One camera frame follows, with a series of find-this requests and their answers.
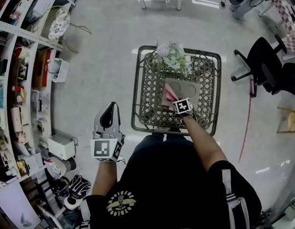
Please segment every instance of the printed logo on shirt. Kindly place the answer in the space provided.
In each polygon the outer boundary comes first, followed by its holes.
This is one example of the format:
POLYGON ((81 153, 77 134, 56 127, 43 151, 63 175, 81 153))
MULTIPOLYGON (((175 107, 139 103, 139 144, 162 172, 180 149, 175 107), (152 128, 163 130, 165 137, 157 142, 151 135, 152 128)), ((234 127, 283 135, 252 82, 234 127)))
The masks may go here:
POLYGON ((131 192, 122 191, 114 194, 111 200, 108 201, 108 212, 114 216, 120 216, 127 214, 134 206, 136 200, 133 199, 131 192))

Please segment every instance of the person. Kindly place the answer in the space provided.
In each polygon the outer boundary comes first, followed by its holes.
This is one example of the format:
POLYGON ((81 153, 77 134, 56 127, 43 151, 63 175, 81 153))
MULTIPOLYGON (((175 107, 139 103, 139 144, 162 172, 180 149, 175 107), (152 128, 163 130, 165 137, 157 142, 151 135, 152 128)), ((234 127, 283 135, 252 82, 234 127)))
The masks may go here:
MULTIPOLYGON (((91 228, 230 228, 222 170, 246 202, 255 228, 261 202, 227 161, 215 140, 191 115, 182 116, 193 142, 182 135, 152 133, 135 148, 119 182, 115 162, 100 162, 86 198, 91 228)), ((236 218, 242 213, 233 212, 236 218)), ((236 228, 246 228, 235 220, 236 228)))

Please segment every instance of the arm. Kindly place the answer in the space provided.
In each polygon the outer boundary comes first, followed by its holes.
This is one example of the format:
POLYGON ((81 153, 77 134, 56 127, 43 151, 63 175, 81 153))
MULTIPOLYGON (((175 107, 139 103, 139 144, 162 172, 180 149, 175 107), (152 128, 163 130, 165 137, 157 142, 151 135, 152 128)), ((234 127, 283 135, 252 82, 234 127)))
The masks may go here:
POLYGON ((215 140, 193 119, 192 116, 183 117, 186 128, 192 138, 194 147, 206 171, 219 160, 227 160, 215 140))
POLYGON ((92 195, 105 196, 117 183, 117 165, 115 162, 100 162, 99 170, 92 189, 92 195))

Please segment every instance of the tiled floor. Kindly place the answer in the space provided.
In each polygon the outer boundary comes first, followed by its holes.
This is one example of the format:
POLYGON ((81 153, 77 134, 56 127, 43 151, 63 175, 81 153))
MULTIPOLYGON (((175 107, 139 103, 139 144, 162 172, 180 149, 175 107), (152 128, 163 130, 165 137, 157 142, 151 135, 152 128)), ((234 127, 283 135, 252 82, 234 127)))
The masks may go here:
MULTIPOLYGON (((53 87, 53 127, 78 138, 76 161, 84 177, 94 181, 98 161, 91 158, 89 143, 93 121, 98 111, 110 101, 118 103, 121 131, 126 134, 122 156, 130 157, 146 133, 133 131, 130 125, 136 52, 141 45, 155 45, 178 40, 187 48, 221 55, 222 91, 217 131, 214 136, 229 161, 253 185, 263 208, 275 203, 295 165, 295 135, 277 135, 282 114, 276 107, 295 108, 295 97, 288 93, 275 96, 258 88, 252 100, 250 123, 244 152, 243 144, 249 106, 249 78, 233 83, 231 75, 247 71, 238 49, 248 55, 253 43, 264 36, 274 42, 274 25, 268 17, 258 17, 266 4, 246 14, 246 21, 232 18, 227 6, 222 8, 194 4, 183 0, 177 11, 176 0, 166 6, 146 2, 142 10, 138 0, 78 0, 71 21, 85 25, 88 36, 69 28, 66 40, 78 54, 66 49, 61 54, 71 63, 66 83, 53 87)), ((275 10, 269 11, 275 21, 275 10)), ((121 175, 123 165, 119 165, 121 175)))

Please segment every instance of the white flowers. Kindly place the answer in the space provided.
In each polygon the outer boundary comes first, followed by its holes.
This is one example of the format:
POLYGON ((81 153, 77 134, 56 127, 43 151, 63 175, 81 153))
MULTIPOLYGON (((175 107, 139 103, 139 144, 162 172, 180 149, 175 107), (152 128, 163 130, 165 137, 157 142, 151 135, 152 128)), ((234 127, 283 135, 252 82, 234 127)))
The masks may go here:
POLYGON ((187 75, 191 69, 191 57, 184 55, 183 45, 180 42, 162 44, 158 46, 157 53, 167 66, 179 70, 184 75, 187 75))

